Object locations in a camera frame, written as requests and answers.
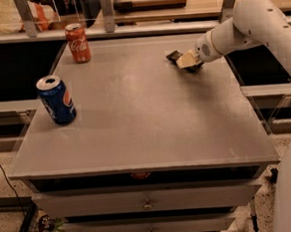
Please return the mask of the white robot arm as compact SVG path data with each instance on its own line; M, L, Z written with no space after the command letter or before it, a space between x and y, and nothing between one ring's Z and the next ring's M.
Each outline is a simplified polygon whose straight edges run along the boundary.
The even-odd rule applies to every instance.
M176 60L184 69L213 62L233 51L265 46L291 76L291 25L271 0L241 0L233 15L206 32ZM273 231L291 232L291 143L278 168Z

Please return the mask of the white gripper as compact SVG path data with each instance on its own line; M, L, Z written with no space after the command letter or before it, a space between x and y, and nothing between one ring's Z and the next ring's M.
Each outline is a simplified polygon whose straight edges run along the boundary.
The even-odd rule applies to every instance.
M189 50L176 60L181 69L187 67L199 67L203 62L213 62L221 57L221 54L214 47L212 32L207 31L197 39L194 50Z

